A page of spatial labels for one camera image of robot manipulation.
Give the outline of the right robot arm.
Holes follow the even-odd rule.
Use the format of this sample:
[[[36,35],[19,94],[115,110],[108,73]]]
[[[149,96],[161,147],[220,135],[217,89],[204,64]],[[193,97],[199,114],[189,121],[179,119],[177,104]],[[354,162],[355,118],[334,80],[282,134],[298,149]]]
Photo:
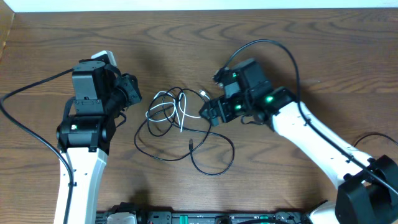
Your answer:
[[[374,159],[341,139],[319,121],[290,90],[273,88],[253,59],[222,68],[213,77],[224,95],[206,102],[199,111],[216,126],[251,116],[301,149],[331,180],[335,202],[309,212],[309,223],[393,223],[397,194],[382,181],[397,186],[397,164],[388,156]]]

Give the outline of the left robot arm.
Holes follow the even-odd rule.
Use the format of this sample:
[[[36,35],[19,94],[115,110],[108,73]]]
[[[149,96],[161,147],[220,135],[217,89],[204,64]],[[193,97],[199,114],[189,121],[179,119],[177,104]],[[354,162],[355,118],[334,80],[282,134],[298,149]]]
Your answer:
[[[70,169],[60,169],[55,223],[94,223],[100,182],[107,163],[115,119],[140,103],[138,81],[112,63],[87,60],[72,72],[75,114],[64,113],[57,128],[58,148]]]

